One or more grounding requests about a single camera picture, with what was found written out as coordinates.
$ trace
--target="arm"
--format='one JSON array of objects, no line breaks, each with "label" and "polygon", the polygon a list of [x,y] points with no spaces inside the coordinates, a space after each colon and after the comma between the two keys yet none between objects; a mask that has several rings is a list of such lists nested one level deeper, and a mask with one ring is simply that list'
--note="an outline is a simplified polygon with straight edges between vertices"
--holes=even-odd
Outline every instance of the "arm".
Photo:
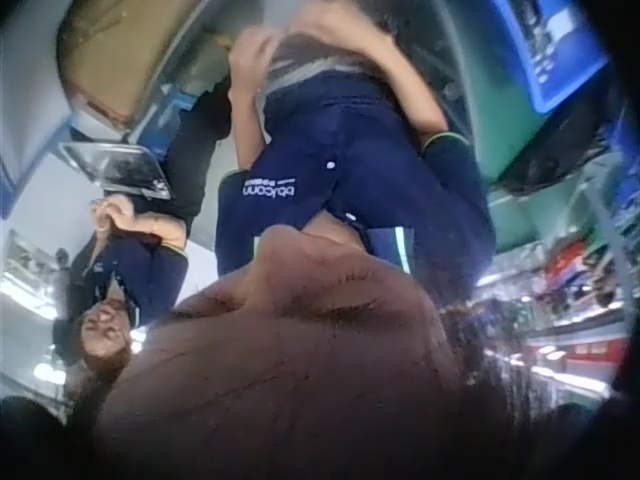
[{"label": "arm", "polygon": [[393,38],[353,2],[311,1],[289,30],[373,61],[386,76],[409,123],[421,136],[430,137],[448,129],[438,102],[420,74]]},{"label": "arm", "polygon": [[187,228],[182,220],[155,212],[136,215],[131,201],[124,195],[108,197],[105,213],[118,228],[127,232],[156,235],[163,245],[178,250],[184,250],[187,244]]},{"label": "arm", "polygon": [[187,245],[187,227],[182,220],[155,212],[124,219],[122,212],[113,206],[107,207],[107,212],[122,230],[156,235],[163,245],[178,250],[184,250]]},{"label": "arm", "polygon": [[242,32],[229,54],[231,124],[241,170],[250,170],[266,146],[255,105],[282,33],[264,27]]},{"label": "arm", "polygon": [[169,215],[154,212],[137,215],[130,231],[156,235],[162,239],[163,245],[178,250],[184,250],[187,246],[186,225]]},{"label": "arm", "polygon": [[447,120],[431,89],[391,36],[380,35],[376,42],[368,43],[364,54],[385,75],[409,123],[421,137],[448,130]]},{"label": "arm", "polygon": [[229,98],[238,168],[250,170],[266,146],[255,99],[253,95],[233,90],[229,92]]}]

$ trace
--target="white wall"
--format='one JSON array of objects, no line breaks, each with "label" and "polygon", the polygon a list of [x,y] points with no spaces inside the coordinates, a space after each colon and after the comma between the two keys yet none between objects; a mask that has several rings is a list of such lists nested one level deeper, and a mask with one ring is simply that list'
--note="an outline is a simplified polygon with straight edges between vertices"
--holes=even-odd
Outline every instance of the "white wall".
[{"label": "white wall", "polygon": [[[7,235],[13,229],[50,255],[62,247],[73,258],[93,232],[89,204],[101,196],[102,190],[86,177],[55,155],[47,155],[9,219],[0,221],[0,248],[4,248]],[[217,279],[213,252],[189,242],[187,255],[189,271],[180,299],[193,295]]]},{"label": "white wall", "polygon": [[218,279],[218,262],[213,252],[193,242],[187,244],[189,270],[178,301],[182,301]]}]

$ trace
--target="navy blue uniform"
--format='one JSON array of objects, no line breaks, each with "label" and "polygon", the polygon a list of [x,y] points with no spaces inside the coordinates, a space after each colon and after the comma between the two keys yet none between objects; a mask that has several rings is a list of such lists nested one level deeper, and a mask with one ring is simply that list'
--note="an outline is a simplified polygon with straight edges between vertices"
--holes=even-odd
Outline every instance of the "navy blue uniform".
[{"label": "navy blue uniform", "polygon": [[468,298],[491,261],[495,234],[463,138],[438,135],[420,155],[384,88],[338,72],[270,95],[265,127],[272,141],[251,171],[231,174],[220,188],[220,275],[251,261],[266,228],[302,230],[324,209],[436,303]]},{"label": "navy blue uniform", "polygon": [[[193,109],[182,112],[180,127],[161,162],[173,198],[148,200],[132,196],[135,212],[162,213],[182,220],[191,232],[205,196],[207,172],[217,142],[229,135],[231,105],[229,79],[198,98]],[[68,289],[69,320],[78,318],[106,296],[112,278],[118,282],[130,304],[132,324],[141,326],[157,320],[175,305],[186,276],[188,261],[181,252],[160,245],[159,238],[119,232],[114,235],[94,264],[83,275],[95,237],[74,259]]]},{"label": "navy blue uniform", "polygon": [[115,279],[136,306],[132,326],[146,325],[170,311],[178,300],[189,262],[182,252],[167,246],[150,247],[136,238],[112,241],[96,258],[85,276],[93,289],[93,303],[106,297]]}]

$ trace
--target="person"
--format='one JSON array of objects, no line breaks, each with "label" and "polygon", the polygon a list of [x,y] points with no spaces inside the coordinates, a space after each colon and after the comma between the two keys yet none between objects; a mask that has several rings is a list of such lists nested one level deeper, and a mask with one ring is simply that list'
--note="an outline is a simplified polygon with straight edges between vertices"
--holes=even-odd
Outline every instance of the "person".
[{"label": "person", "polygon": [[387,262],[270,227],[67,433],[92,478],[555,478],[589,412],[534,421],[527,371],[495,356],[470,382],[446,323]]},{"label": "person", "polygon": [[239,171],[219,190],[219,274],[250,263],[262,232],[284,224],[411,273],[439,308],[464,305],[495,249],[478,166],[378,26],[384,8],[368,12],[313,1],[286,31],[253,27],[237,40]]},{"label": "person", "polygon": [[177,136],[162,162],[173,193],[170,201],[118,194],[94,202],[96,231],[72,262],[68,317],[53,332],[67,365],[82,361],[75,369],[84,372],[81,377],[85,367],[106,378],[119,373],[131,356],[131,330],[175,305],[211,158],[231,129],[228,89],[226,79],[181,114]]}]

